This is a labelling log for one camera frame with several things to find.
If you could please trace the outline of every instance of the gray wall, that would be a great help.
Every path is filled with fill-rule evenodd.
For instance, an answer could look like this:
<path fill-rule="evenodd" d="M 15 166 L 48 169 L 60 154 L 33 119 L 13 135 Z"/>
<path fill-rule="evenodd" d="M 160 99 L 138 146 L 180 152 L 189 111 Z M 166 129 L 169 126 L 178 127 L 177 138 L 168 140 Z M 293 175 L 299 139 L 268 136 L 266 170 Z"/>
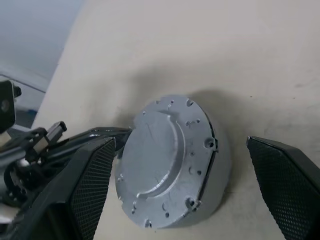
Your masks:
<path fill-rule="evenodd" d="M 45 92 L 82 3 L 83 0 L 0 1 L 0 74 Z M 33 99 L 32 94 L 25 97 L 29 103 L 38 103 L 34 108 L 39 108 L 43 92 L 33 94 Z"/>

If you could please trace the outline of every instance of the circular metal plate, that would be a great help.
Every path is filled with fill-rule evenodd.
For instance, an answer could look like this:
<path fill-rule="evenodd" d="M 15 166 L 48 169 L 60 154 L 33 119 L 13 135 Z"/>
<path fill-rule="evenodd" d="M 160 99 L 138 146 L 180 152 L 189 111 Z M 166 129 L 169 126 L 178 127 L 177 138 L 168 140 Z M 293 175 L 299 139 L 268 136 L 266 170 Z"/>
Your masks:
<path fill-rule="evenodd" d="M 185 96 L 147 105 L 134 119 L 116 171 L 116 191 L 128 217 L 165 228 L 200 205 L 216 140 L 204 111 Z"/>

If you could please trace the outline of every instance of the cylindrical metal part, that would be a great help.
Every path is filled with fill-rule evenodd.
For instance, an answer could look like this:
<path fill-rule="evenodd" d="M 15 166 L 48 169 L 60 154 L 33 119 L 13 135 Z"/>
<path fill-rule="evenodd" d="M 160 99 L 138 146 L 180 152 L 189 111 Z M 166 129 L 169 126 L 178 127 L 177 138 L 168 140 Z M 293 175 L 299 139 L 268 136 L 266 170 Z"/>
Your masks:
<path fill-rule="evenodd" d="M 141 227 L 188 226 L 218 207 L 231 171 L 228 140 L 191 99 L 162 97 L 134 119 L 115 170 L 122 209 Z"/>

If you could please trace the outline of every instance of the textured black surface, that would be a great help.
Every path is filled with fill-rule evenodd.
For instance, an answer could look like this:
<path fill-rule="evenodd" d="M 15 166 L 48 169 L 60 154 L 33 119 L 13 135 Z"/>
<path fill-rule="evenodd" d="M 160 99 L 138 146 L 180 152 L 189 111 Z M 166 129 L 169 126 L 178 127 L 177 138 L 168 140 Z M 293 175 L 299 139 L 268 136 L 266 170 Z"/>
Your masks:
<path fill-rule="evenodd" d="M 114 154 L 114 141 L 98 149 L 71 196 L 71 210 L 84 240 L 94 238 L 107 197 Z"/>
<path fill-rule="evenodd" d="M 287 240 L 320 239 L 320 195 L 281 150 L 248 141 L 262 197 Z"/>

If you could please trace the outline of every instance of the beige table surface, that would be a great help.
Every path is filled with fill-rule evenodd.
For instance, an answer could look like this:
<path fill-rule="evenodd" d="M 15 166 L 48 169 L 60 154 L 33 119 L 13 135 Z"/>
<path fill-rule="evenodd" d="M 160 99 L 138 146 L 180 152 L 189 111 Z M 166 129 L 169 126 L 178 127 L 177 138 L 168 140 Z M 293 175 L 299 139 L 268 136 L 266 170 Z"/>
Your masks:
<path fill-rule="evenodd" d="M 193 97 L 225 127 L 233 169 L 221 207 L 178 229 L 141 229 L 114 179 L 96 240 L 283 240 L 246 149 L 254 135 L 300 148 L 320 166 L 320 1 L 88 0 L 34 126 L 71 136 L 130 124 L 151 100 Z"/>

